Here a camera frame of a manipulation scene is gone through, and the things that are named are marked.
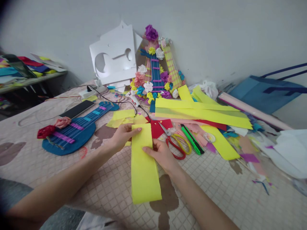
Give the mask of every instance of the plastic bag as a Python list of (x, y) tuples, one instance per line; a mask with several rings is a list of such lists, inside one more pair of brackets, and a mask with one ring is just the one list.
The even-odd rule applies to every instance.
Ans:
[(211, 82), (211, 81), (204, 81), (202, 84), (193, 84), (191, 86), (188, 87), (189, 91), (192, 92), (193, 89), (196, 86), (200, 86), (202, 92), (204, 92), (205, 94), (207, 94), (211, 99), (216, 101), (216, 98), (218, 96), (218, 90), (216, 88), (216, 83)]

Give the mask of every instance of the red scissors handle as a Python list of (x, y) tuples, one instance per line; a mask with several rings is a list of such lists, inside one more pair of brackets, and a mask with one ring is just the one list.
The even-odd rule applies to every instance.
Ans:
[(175, 145), (172, 142), (172, 140), (170, 139), (170, 136), (168, 136), (167, 139), (166, 139), (167, 146), (169, 146), (169, 142), (172, 144), (172, 146), (174, 146), (176, 149), (178, 149), (182, 153), (182, 155), (183, 155), (182, 157), (179, 157), (179, 156), (176, 156), (174, 153), (172, 153), (174, 158), (176, 158), (178, 160), (183, 160), (185, 158), (185, 152), (179, 146)]

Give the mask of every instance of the blue paper flower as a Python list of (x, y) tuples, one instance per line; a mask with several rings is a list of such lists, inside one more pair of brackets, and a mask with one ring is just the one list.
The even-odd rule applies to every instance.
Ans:
[(137, 94), (145, 95), (145, 94), (143, 94), (143, 91), (144, 91), (144, 90), (145, 90), (145, 88), (144, 88), (143, 86), (140, 86), (140, 87), (138, 88)]

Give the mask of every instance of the scissors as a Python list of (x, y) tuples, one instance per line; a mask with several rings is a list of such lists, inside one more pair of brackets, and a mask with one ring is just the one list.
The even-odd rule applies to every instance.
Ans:
[[(178, 150), (182, 153), (182, 155), (183, 155), (182, 157), (179, 157), (179, 156), (176, 156), (175, 154), (172, 153), (173, 156), (174, 156), (174, 158), (176, 158), (176, 159), (178, 159), (178, 160), (183, 160), (183, 159), (185, 158), (186, 154), (190, 154), (190, 153), (191, 153), (192, 147), (191, 147), (190, 143), (189, 143), (183, 136), (178, 135), (178, 134), (173, 134), (173, 135), (171, 135), (170, 132), (169, 132), (161, 123), (159, 123), (159, 125), (161, 126), (161, 128), (163, 129), (163, 131), (164, 131), (164, 132), (166, 133), (166, 135), (167, 135), (167, 139), (166, 139), (166, 144), (167, 144), (167, 146), (169, 146), (169, 142), (170, 142), (170, 143), (172, 144), (172, 146), (174, 146), (176, 149), (178, 149)], [(172, 142), (172, 140), (170, 139), (170, 137), (173, 137), (173, 138), (178, 142), (179, 146), (175, 145), (175, 144)], [(187, 143), (187, 146), (189, 147), (189, 151), (188, 151), (188, 152), (186, 152), (186, 151), (184, 150), (184, 148), (182, 147), (182, 144), (180, 143), (180, 141), (179, 141), (176, 137), (178, 137), (178, 138), (184, 140), (184, 141)]]

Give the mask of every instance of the phone screen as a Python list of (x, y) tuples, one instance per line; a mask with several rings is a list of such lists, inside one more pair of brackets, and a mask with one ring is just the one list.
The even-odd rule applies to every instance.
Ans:
[(69, 117), (70, 119), (73, 119), (92, 107), (95, 103), (85, 100), (84, 102), (81, 102), (80, 104), (76, 105), (75, 107), (71, 108), (70, 110), (62, 113), (60, 117)]

